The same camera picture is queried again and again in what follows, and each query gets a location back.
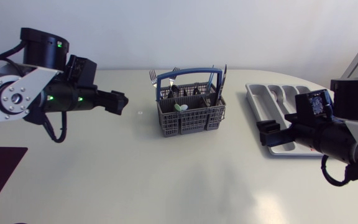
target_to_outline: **fork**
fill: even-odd
[[[150,80],[152,81],[152,85],[154,86],[154,88],[157,88],[157,76],[155,75],[155,70],[154,69],[150,70],[149,75],[150,75]],[[161,100],[163,99],[161,91],[160,91],[160,98]]]
[[[177,71],[177,70],[180,70],[180,68],[175,67],[175,68],[173,68],[172,71],[174,72],[174,71]],[[177,79],[177,76],[169,77],[169,84],[171,84],[171,87],[172,87],[172,85],[173,85],[173,83],[175,82],[176,79]]]

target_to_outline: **small white object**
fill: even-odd
[[[181,105],[181,106],[180,106],[180,109],[181,109],[182,111],[187,110],[187,108],[189,108],[187,105]]]

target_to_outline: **white table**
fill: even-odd
[[[358,181],[333,187],[319,158],[272,156],[260,145],[246,83],[321,88],[279,73],[228,70],[219,129],[164,138],[149,72],[98,71],[100,90],[129,98],[122,116],[69,112],[61,144],[41,126],[0,123],[0,146],[29,148],[0,193],[0,223],[358,223]],[[59,132],[60,115],[50,117]],[[344,167],[328,161],[337,179]]]

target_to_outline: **gray plastic basket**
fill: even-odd
[[[191,134],[204,130],[219,128],[220,122],[224,119],[226,104],[221,98],[216,106],[209,106],[205,102],[205,91],[208,83],[194,83],[179,85],[179,97],[167,98],[170,87],[161,88],[163,99],[157,102],[158,116],[165,137],[180,134]],[[198,88],[201,94],[193,95],[193,90]],[[211,105],[215,105],[216,88],[211,86]],[[179,105],[186,104],[188,109],[176,111],[175,102]]]

